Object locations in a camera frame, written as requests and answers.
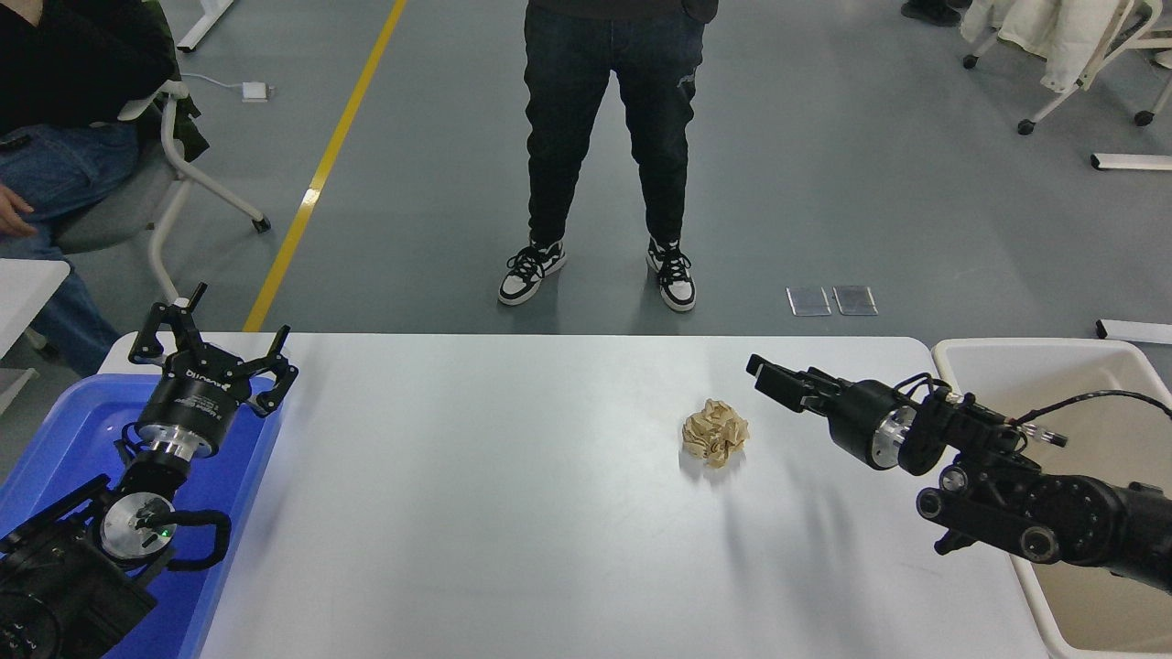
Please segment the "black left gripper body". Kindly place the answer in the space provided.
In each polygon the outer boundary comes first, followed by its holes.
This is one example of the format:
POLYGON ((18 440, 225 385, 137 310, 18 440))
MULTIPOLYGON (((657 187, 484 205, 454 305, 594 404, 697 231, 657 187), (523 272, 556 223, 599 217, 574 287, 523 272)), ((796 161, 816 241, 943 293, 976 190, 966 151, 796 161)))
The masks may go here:
POLYGON ((173 456, 213 456, 251 393, 246 378, 230 378, 241 364, 229 353, 175 353, 137 420, 150 449, 173 456))

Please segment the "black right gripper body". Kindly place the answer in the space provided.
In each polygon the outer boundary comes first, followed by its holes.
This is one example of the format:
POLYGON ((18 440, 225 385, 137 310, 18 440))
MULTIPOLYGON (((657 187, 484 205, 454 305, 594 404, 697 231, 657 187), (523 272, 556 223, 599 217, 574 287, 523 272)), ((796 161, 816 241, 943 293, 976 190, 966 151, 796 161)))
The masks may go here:
POLYGON ((904 398, 887 383, 863 380, 845 385, 827 416, 836 446, 872 469, 897 466, 902 443, 904 398))

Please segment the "person's hand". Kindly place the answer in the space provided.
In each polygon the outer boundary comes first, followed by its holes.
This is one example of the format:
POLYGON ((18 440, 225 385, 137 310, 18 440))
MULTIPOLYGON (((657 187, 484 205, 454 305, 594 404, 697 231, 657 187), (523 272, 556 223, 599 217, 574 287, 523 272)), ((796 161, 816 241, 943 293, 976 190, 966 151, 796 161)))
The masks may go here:
POLYGON ((0 193, 1 233, 14 238, 27 238, 38 233, 38 227, 27 220, 35 212, 34 206, 4 183, 0 185, 0 193))

